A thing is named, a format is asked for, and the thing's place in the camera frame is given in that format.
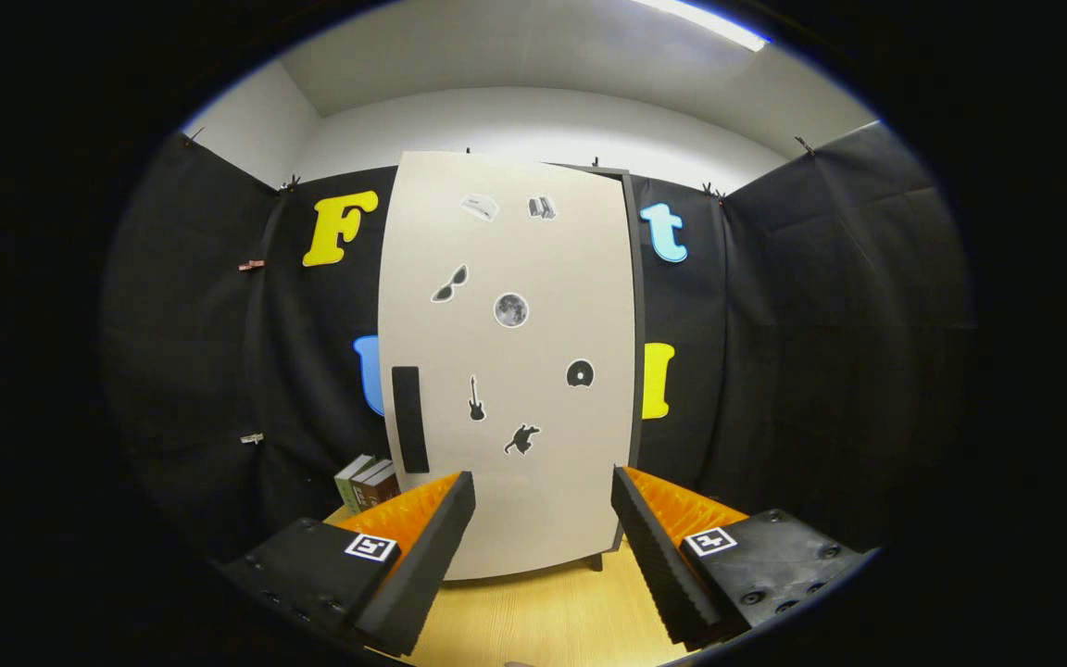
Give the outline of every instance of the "white board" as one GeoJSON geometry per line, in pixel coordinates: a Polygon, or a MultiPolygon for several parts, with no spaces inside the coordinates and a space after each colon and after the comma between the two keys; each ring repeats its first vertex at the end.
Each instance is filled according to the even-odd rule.
{"type": "Polygon", "coordinates": [[[628,235],[619,180],[462,153],[403,154],[378,296],[385,426],[402,490],[474,474],[477,507],[446,578],[525,572],[611,547],[611,466],[628,463],[640,417],[628,235]],[[461,266],[465,282],[444,290],[461,266]],[[524,308],[498,313],[504,295],[520,296],[524,308]],[[592,372],[576,364],[572,385],[568,368],[578,360],[592,372]],[[426,474],[405,472],[394,367],[418,367],[426,474]],[[538,432],[516,442],[523,426],[538,432]]]}

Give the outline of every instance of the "white wall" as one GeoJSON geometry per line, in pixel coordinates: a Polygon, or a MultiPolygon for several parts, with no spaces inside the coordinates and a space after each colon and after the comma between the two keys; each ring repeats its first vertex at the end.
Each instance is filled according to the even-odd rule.
{"type": "Polygon", "coordinates": [[[278,60],[228,90],[182,127],[189,137],[277,189],[291,169],[319,114],[278,60]]]}
{"type": "Polygon", "coordinates": [[[292,169],[302,180],[396,165],[403,150],[492,153],[626,169],[729,193],[786,163],[698,118],[619,97],[548,88],[466,88],[398,97],[322,118],[292,169]]]}

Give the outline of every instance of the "yellow letter f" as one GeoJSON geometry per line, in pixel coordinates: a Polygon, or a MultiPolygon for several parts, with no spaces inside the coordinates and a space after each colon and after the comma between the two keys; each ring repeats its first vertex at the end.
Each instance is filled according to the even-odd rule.
{"type": "Polygon", "coordinates": [[[343,197],[329,197],[315,204],[319,217],[315,220],[315,236],[313,248],[304,255],[304,266],[335,264],[344,258],[344,249],[335,244],[339,234],[344,242],[352,241],[356,231],[361,228],[361,211],[371,212],[377,208],[377,193],[368,190],[366,193],[344,194],[343,197]]]}

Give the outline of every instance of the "electric guitar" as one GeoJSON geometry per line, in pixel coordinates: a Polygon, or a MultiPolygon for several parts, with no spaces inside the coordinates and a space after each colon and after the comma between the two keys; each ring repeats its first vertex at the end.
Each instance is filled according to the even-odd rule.
{"type": "Polygon", "coordinates": [[[475,400],[475,376],[472,376],[472,400],[466,404],[472,409],[472,422],[480,422],[483,418],[483,403],[475,400]]]}

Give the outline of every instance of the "orange foam pad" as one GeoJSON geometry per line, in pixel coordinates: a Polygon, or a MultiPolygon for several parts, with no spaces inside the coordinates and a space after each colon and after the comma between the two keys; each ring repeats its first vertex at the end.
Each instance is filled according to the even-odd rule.
{"type": "Polygon", "coordinates": [[[398,547],[402,549],[402,557],[391,567],[389,574],[385,575],[387,579],[411,553],[411,549],[414,549],[414,543],[427,529],[435,509],[444,501],[448,489],[452,488],[458,477],[459,473],[456,473],[441,480],[428,481],[424,486],[378,504],[377,507],[368,508],[361,514],[351,515],[335,524],[335,527],[397,540],[398,547]]]}
{"type": "Polygon", "coordinates": [[[686,536],[727,526],[729,523],[748,518],[744,512],[733,510],[726,504],[713,502],[689,489],[653,477],[652,474],[641,473],[627,465],[623,466],[623,470],[636,486],[636,490],[640,491],[644,504],[648,504],[649,510],[652,510],[653,517],[660,523],[665,535],[673,542],[674,549],[682,544],[686,536]]]}

